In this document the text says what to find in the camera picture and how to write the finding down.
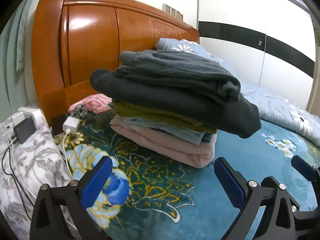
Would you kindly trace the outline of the light blue floral duvet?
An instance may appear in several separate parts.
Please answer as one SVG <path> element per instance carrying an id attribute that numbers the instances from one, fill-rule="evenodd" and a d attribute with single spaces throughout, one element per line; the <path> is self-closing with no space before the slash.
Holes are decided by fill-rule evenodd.
<path id="1" fill-rule="evenodd" d="M 240 81 L 243 96 L 258 107 L 261 119 L 292 130 L 319 146 L 319 117 L 301 109 L 297 104 L 291 103 L 282 96 L 240 78 L 230 64 L 219 57 L 215 57 L 197 42 L 185 39 L 160 38 L 155 48 L 157 50 L 191 53 L 219 63 Z"/>

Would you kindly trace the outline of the orange wooden headboard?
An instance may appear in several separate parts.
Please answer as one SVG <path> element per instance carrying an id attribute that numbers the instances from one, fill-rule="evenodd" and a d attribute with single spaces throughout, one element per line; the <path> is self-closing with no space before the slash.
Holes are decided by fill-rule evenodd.
<path id="1" fill-rule="evenodd" d="M 47 121 L 94 94 L 94 70 L 115 70 L 122 51 L 153 49 L 162 37 L 200 40 L 192 26 L 135 0 L 39 0 L 31 65 Z"/>

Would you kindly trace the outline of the grey knit sweater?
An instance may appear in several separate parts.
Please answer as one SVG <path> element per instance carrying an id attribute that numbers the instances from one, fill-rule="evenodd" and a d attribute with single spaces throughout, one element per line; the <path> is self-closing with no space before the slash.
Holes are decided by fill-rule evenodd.
<path id="1" fill-rule="evenodd" d="M 164 50 L 124 51 L 118 77 L 151 85 L 186 88 L 221 104 L 240 100 L 240 81 L 217 62 L 190 53 Z"/>

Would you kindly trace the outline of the pink folded garment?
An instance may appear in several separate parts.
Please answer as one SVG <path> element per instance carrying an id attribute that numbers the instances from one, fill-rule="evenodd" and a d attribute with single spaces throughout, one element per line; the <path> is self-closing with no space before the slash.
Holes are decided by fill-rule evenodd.
<path id="1" fill-rule="evenodd" d="M 195 168 L 203 168 L 214 159 L 217 134 L 209 142 L 195 145 L 155 129 L 126 124 L 118 115 L 111 120 L 110 127 L 142 147 Z"/>

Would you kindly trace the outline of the teal floral bed blanket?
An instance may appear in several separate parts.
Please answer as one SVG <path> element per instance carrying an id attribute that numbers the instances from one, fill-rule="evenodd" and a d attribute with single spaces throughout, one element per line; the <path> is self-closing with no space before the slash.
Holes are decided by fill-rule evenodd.
<path id="1" fill-rule="evenodd" d="M 220 239 L 238 210 L 213 165 L 193 168 L 143 148 L 113 131 L 112 118 L 111 111 L 88 114 L 78 130 L 83 139 L 66 151 L 76 179 L 104 155 L 114 161 L 106 186 L 87 209 L 92 219 L 113 239 Z M 248 139 L 217 134 L 215 156 L 258 183 L 267 176 L 284 182 L 294 155 L 319 165 L 318 146 L 266 121 Z"/>

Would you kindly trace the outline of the small dark blue garment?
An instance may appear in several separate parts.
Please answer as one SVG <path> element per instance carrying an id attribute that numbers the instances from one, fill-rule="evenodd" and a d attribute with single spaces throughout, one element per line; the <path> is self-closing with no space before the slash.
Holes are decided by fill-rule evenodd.
<path id="1" fill-rule="evenodd" d="M 166 124 L 164 122 L 154 122 L 149 119 L 139 118 L 139 117 L 121 117 L 123 122 L 128 125 L 142 126 L 145 128 L 151 128 L 158 131 L 163 131 L 172 134 L 180 139 L 191 142 L 195 145 L 199 145 L 201 142 L 209 143 L 212 139 L 214 132 L 198 132 L 192 129 L 179 128 Z"/>

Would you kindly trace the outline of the white power strip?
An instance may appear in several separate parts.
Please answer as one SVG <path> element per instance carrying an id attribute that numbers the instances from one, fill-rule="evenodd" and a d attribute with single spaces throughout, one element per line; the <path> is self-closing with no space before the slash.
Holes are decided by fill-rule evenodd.
<path id="1" fill-rule="evenodd" d="M 17 112 L 10 117 L 13 126 L 17 126 L 25 119 L 33 120 L 36 129 L 40 129 L 46 122 L 44 113 L 39 108 L 20 107 Z"/>

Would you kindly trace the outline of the olive green folded garment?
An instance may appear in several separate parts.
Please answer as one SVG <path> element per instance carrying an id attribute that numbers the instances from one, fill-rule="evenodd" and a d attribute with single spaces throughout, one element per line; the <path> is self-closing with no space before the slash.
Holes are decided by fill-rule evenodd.
<path id="1" fill-rule="evenodd" d="M 154 108 L 141 107 L 128 102 L 112 100 L 115 114 L 128 118 L 144 118 L 154 122 L 163 122 L 178 128 L 191 129 L 198 132 L 217 133 L 213 125 L 205 124 L 192 118 Z"/>

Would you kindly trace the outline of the black white patterned cloth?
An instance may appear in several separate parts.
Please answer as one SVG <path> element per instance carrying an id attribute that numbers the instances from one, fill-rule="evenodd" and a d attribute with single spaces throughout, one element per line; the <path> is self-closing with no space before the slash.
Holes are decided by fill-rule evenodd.
<path id="1" fill-rule="evenodd" d="M 87 116 L 88 111 L 85 104 L 79 104 L 71 107 L 68 111 L 68 114 L 73 118 L 84 119 Z"/>

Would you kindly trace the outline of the dark grey garment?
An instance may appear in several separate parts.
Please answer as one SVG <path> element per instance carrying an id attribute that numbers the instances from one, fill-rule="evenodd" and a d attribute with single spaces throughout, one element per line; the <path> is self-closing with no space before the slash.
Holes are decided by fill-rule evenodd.
<path id="1" fill-rule="evenodd" d="M 257 106 L 243 96 L 236 103 L 222 105 L 207 96 L 125 80 L 105 69 L 95 70 L 89 81 L 94 90 L 116 101 L 178 114 L 244 139 L 261 128 Z"/>

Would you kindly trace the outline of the grey floral pillow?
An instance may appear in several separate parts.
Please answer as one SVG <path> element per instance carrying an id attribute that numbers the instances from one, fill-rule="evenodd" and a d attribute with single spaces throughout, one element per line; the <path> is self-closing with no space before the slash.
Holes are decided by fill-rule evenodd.
<path id="1" fill-rule="evenodd" d="M 71 180 L 63 151 L 80 143 L 80 132 L 53 136 L 47 122 L 23 144 L 13 143 L 10 118 L 1 123 L 1 212 L 18 239 L 29 239 L 33 204 L 42 184 Z"/>

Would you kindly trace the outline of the black power adapter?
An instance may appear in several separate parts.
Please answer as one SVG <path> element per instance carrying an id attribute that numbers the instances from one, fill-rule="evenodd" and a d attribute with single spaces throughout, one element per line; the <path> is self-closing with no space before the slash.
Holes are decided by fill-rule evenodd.
<path id="1" fill-rule="evenodd" d="M 13 127 L 15 138 L 19 143 L 24 143 L 36 131 L 36 127 L 32 119 L 26 118 Z"/>

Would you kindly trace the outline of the pink knit item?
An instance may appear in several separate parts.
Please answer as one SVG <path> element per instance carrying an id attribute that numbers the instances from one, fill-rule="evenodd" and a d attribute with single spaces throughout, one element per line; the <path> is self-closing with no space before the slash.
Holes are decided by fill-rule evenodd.
<path id="1" fill-rule="evenodd" d="M 84 105 L 84 110 L 93 112 L 94 114 L 99 114 L 105 111 L 109 111 L 111 109 L 110 104 L 112 103 L 112 99 L 104 94 L 93 94 L 87 96 L 80 101 L 72 104 L 68 112 L 75 110 L 76 107 L 80 105 Z"/>

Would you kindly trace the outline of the white black sliding wardrobe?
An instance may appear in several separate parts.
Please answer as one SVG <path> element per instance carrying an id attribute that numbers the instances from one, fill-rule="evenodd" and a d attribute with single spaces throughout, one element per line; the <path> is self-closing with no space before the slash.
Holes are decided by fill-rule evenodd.
<path id="1" fill-rule="evenodd" d="M 290 0 L 199 0 L 201 46 L 247 82 L 306 108 L 316 59 L 310 14 Z"/>

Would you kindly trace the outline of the white phone charger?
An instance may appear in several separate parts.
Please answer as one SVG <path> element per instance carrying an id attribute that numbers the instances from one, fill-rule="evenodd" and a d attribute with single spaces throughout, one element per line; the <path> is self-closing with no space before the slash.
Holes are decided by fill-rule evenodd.
<path id="1" fill-rule="evenodd" d="M 62 129 L 67 134 L 75 134 L 78 131 L 80 119 L 69 116 L 62 125 Z"/>

